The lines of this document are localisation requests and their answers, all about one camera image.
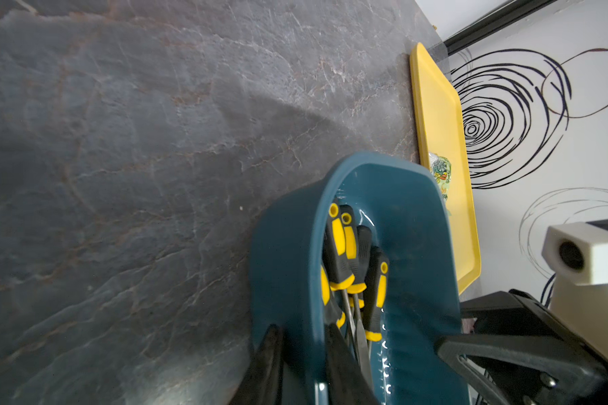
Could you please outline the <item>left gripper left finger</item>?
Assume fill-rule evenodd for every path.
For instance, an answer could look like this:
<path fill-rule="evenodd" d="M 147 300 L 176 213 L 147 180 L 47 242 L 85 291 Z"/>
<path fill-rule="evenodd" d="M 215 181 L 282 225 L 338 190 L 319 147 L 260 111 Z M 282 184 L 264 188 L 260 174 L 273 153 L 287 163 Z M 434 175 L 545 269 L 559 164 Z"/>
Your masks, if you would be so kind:
<path fill-rule="evenodd" d="M 281 404 L 284 370 L 284 329 L 272 324 L 248 366 L 229 405 Z"/>

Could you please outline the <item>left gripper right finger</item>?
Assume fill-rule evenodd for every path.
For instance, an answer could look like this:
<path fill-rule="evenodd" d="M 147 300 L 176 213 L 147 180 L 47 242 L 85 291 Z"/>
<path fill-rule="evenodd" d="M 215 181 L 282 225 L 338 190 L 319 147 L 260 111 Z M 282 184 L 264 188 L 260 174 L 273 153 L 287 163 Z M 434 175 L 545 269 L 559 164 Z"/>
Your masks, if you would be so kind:
<path fill-rule="evenodd" d="M 378 405 L 338 327 L 325 325 L 325 373 L 331 404 Z"/>

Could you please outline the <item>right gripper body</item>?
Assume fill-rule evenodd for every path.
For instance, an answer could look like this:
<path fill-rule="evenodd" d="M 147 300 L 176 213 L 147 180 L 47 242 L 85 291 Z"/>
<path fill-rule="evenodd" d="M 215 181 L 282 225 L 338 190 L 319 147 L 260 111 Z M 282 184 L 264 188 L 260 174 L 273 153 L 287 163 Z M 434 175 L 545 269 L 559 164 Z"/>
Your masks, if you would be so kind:
<path fill-rule="evenodd" d="M 434 350 L 487 403 L 608 404 L 608 359 L 531 295 L 499 291 L 460 310 L 474 332 Z"/>

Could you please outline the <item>black yellow file tool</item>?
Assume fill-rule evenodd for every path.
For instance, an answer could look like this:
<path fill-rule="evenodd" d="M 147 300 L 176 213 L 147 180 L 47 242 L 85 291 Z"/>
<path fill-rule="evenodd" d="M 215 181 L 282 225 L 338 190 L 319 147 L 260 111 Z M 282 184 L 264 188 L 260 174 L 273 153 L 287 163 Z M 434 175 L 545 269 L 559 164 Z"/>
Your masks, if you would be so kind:
<path fill-rule="evenodd" d="M 347 289 L 353 284 L 355 276 L 346 258 L 346 238 L 340 219 L 339 202 L 336 198 L 330 204 L 326 217 L 323 261 L 329 275 L 331 290 L 339 291 L 342 296 L 347 323 L 346 342 L 351 347 L 355 341 L 356 324 Z"/>

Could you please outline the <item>teal plastic storage box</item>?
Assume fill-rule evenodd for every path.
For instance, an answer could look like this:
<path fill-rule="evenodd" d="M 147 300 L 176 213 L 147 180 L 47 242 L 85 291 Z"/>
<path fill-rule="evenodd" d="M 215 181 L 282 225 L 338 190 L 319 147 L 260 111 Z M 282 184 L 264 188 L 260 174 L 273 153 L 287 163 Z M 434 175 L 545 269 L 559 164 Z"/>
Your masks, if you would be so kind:
<path fill-rule="evenodd" d="M 334 199 L 351 205 L 390 260 L 383 340 L 373 345 L 382 404 L 466 404 L 466 383 L 434 351 L 461 331 L 449 217 L 424 167 L 357 153 L 314 184 L 273 202 L 256 225 L 249 255 L 253 342 L 285 329 L 282 403 L 326 404 L 320 266 L 325 217 Z"/>

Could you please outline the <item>green snack packet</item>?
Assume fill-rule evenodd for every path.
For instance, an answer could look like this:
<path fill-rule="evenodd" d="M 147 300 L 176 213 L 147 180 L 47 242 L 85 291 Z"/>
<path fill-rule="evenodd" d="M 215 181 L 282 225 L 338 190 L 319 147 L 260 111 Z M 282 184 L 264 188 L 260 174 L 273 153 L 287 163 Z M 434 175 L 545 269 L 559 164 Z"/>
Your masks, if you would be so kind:
<path fill-rule="evenodd" d="M 441 191 L 444 200 L 449 198 L 449 186 L 452 175 L 452 164 L 451 162 L 443 157 L 434 153 L 429 153 L 430 172 L 435 178 L 437 185 Z"/>

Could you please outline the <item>yellow plastic tray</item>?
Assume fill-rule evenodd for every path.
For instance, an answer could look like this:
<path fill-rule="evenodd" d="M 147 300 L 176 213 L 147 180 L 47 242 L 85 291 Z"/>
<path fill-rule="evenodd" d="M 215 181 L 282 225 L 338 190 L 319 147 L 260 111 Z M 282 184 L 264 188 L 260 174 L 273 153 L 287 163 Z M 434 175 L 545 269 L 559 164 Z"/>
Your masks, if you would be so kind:
<path fill-rule="evenodd" d="M 421 43 L 410 54 L 410 77 L 420 162 L 430 170 L 429 153 L 434 153 L 452 164 L 449 198 L 444 203 L 458 289 L 464 293 L 481 276 L 481 249 L 462 106 L 456 89 Z"/>

